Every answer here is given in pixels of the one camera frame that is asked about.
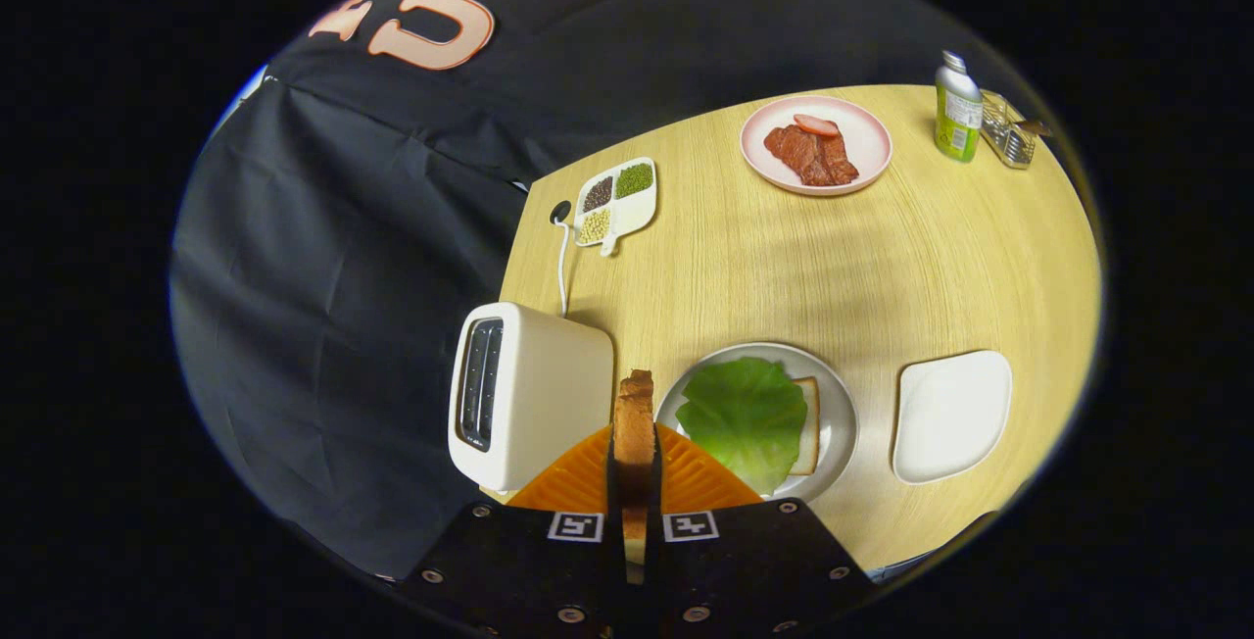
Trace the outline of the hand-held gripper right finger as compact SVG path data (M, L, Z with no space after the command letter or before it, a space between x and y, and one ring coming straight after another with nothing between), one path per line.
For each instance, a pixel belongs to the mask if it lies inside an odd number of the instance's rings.
M655 427L647 605L658 638L800 638L878 586L805 501L731 505L735 475Z

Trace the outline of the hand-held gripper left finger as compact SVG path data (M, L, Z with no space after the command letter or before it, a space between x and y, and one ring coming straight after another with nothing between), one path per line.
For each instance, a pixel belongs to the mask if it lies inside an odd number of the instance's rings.
M458 510L396 585L409 604L478 638L618 638L626 584L612 429L564 454L588 462L598 509L487 500Z

